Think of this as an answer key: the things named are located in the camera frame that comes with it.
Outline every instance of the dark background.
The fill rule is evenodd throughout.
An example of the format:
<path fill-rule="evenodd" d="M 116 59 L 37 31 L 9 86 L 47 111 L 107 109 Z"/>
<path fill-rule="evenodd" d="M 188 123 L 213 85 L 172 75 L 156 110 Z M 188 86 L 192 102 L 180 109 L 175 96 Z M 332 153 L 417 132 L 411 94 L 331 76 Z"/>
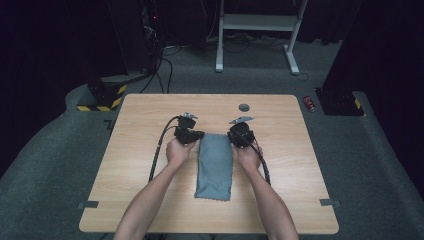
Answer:
<path fill-rule="evenodd" d="M 92 2 L 97 2 L 103 8 L 108 6 L 107 1 Z M 165 28 L 165 34 L 168 31 L 174 39 L 196 44 L 199 43 L 199 35 L 193 33 L 206 35 L 214 26 L 212 36 L 216 36 L 218 23 L 213 24 L 212 17 L 217 14 L 216 2 L 202 1 L 207 17 L 199 15 L 199 10 L 203 11 L 200 4 L 195 6 L 189 2 L 167 2 L 164 9 L 172 9 L 172 14 L 161 14 L 167 17 L 164 21 L 174 25 Z M 226 6 L 228 12 L 280 14 L 276 10 L 278 8 L 272 5 L 277 4 L 286 7 L 284 13 L 292 14 L 296 12 L 296 6 L 293 7 L 291 3 L 291 0 L 272 0 L 269 4 L 253 0 L 228 0 Z M 312 42 L 321 39 L 328 44 L 345 39 L 360 4 L 361 1 L 348 0 L 310 1 L 298 40 Z M 81 9 L 84 14 L 96 15 L 92 11 L 97 8 L 81 5 Z M 181 9 L 181 12 L 176 13 L 176 9 Z M 424 30 L 420 24 L 423 10 L 422 1 L 364 1 L 355 28 L 351 31 L 353 33 L 345 39 L 345 43 L 355 44 L 342 46 L 349 48 L 347 52 L 351 54 L 339 62 L 347 69 L 340 82 L 347 81 L 348 90 L 366 93 L 389 142 L 421 196 L 424 196 Z M 75 18 L 72 12 L 80 14 L 69 11 L 65 1 L 0 2 L 1 145 L 4 149 L 1 174 L 37 131 L 64 112 L 66 94 L 87 82 L 87 74 L 81 71 L 79 55 L 75 55 L 84 47 L 79 48 L 80 45 L 72 40 L 73 36 L 80 34 L 70 20 Z M 187 22 L 193 21 L 181 16 L 198 19 L 197 24 L 188 28 Z M 110 18 L 102 15 L 93 18 L 92 24 L 108 28 Z M 185 31 L 176 31 L 178 26 Z M 113 29 L 108 30 L 112 34 L 101 36 L 101 40 L 96 40 L 100 41 L 99 44 L 103 40 L 116 41 Z M 116 48 L 116 44 L 105 48 L 105 51 Z M 97 67 L 96 71 L 101 75 L 101 67 Z"/>

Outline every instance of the black equipment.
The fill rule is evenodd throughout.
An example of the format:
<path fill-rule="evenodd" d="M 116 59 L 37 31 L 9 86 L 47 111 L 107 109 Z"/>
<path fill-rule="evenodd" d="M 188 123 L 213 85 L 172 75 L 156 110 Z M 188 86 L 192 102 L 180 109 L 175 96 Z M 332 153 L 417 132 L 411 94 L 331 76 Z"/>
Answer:
<path fill-rule="evenodd" d="M 196 125 L 196 121 L 193 118 L 197 117 L 189 113 L 178 117 L 178 127 L 175 128 L 174 136 L 181 144 L 189 144 L 205 136 L 205 132 L 193 130 L 194 125 Z"/>
<path fill-rule="evenodd" d="M 237 123 L 227 132 L 230 142 L 238 148 L 250 146 L 255 140 L 253 131 L 249 129 L 249 125 L 245 122 Z"/>

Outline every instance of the metal stand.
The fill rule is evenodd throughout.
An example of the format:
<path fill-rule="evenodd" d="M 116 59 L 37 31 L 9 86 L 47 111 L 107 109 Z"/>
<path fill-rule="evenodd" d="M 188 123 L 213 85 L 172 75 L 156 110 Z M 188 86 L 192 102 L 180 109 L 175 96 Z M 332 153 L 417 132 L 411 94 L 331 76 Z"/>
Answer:
<path fill-rule="evenodd" d="M 224 70 L 223 38 L 224 29 L 238 30 L 265 30 L 265 31 L 287 31 L 292 32 L 289 45 L 284 46 L 292 74 L 298 75 L 299 68 L 293 56 L 293 47 L 299 32 L 308 0 L 303 0 L 296 16 L 275 15 L 250 15 L 250 14 L 225 14 L 224 2 L 221 0 L 221 12 L 219 19 L 218 48 L 216 54 L 216 71 Z"/>

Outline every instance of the wooden table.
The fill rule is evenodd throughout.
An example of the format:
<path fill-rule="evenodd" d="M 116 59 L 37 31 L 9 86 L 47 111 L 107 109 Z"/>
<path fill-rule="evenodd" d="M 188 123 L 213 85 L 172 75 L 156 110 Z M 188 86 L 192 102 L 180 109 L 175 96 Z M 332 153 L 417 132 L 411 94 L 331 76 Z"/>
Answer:
<path fill-rule="evenodd" d="M 242 103 L 250 106 L 243 113 Z M 333 234 L 338 223 L 309 138 L 299 103 L 291 95 L 130 94 L 122 105 L 88 201 L 80 229 L 114 232 L 133 197 L 149 178 L 159 136 L 174 116 L 189 112 L 199 117 L 195 130 L 226 134 L 229 121 L 253 116 L 248 124 L 263 148 L 272 187 L 284 199 L 299 233 Z M 166 165 L 164 138 L 155 174 Z M 265 233 L 256 200 L 233 151 L 231 200 L 194 198 L 198 144 L 181 168 L 149 232 Z"/>

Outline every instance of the human hand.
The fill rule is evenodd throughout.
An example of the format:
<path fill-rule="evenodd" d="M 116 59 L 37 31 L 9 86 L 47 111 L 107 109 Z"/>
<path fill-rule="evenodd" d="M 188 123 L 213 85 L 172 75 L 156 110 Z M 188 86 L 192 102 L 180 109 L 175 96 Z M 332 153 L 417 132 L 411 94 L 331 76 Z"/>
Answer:
<path fill-rule="evenodd" d="M 253 143 L 252 146 L 260 152 L 262 155 L 262 148 L 259 147 L 256 143 Z M 250 147 L 238 148 L 234 147 L 237 152 L 238 160 L 240 165 L 244 168 L 245 171 L 257 170 L 261 165 L 258 154 L 255 150 Z"/>
<path fill-rule="evenodd" d="M 183 145 L 176 138 L 169 141 L 166 146 L 166 157 L 168 158 L 168 163 L 175 164 L 180 167 L 185 161 L 187 161 L 190 151 L 194 145 L 196 145 L 196 142 Z"/>

